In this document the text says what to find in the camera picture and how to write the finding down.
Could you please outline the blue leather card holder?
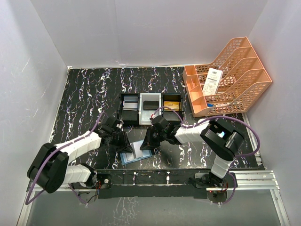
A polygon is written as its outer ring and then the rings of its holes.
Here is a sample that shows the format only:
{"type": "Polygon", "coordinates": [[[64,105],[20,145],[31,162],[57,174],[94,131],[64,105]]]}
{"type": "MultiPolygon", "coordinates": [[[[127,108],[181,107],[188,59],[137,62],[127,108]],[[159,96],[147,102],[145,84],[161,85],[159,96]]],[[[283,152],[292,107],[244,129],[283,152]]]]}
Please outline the blue leather card holder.
{"type": "Polygon", "coordinates": [[[120,159],[122,165],[127,165],[136,161],[140,161],[143,159],[150,158],[152,156],[151,150],[141,150],[140,147],[143,144],[143,141],[136,141],[130,143],[131,148],[133,149],[133,152],[131,153],[121,153],[120,159]]]}

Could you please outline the three-compartment black white tray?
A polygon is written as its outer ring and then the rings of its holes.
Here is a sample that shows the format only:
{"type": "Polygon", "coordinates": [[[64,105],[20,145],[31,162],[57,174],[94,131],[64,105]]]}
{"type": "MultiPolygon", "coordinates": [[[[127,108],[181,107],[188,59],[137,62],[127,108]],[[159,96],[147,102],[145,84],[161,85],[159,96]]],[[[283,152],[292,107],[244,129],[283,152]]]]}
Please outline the three-compartment black white tray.
{"type": "Polygon", "coordinates": [[[181,94],[137,93],[121,94],[118,119],[126,126],[148,126],[151,118],[163,116],[171,124],[180,124],[183,119],[181,94]]]}

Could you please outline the orange mesh file organizer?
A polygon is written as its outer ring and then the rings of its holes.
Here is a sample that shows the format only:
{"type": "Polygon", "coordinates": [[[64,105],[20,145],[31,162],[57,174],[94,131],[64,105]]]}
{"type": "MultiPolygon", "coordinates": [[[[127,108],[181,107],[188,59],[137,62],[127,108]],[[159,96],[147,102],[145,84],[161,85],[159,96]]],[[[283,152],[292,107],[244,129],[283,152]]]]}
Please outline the orange mesh file organizer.
{"type": "Polygon", "coordinates": [[[246,113],[272,83],[247,37],[231,39],[209,64],[185,66],[183,80],[194,117],[246,113]],[[211,68],[223,74],[217,93],[206,95],[211,68]]]}

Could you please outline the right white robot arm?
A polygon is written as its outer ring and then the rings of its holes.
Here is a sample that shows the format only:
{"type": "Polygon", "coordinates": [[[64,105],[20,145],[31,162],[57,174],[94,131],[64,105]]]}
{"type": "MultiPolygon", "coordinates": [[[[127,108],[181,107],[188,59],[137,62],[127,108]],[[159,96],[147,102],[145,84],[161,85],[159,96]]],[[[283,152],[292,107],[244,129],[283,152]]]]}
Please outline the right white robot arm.
{"type": "Polygon", "coordinates": [[[159,115],[151,120],[140,150],[159,148],[163,141],[172,145],[203,141],[216,154],[210,173],[203,178],[205,184],[213,185],[223,181],[244,140],[243,134],[222,118],[210,117],[186,126],[171,124],[159,115]]]}

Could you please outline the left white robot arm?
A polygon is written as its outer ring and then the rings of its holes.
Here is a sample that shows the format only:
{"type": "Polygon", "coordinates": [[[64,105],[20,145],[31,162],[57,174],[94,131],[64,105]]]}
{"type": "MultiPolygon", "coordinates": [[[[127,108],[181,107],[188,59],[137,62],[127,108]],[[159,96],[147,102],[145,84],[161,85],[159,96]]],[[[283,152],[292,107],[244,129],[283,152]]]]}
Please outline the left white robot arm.
{"type": "Polygon", "coordinates": [[[116,152],[131,153],[131,147],[123,121],[108,117],[84,134],[64,143],[45,143],[27,171],[27,177],[51,194],[61,185],[80,183],[91,188],[97,184],[97,171],[85,164],[71,165],[71,162],[89,151],[101,146],[111,146],[116,152]]]}

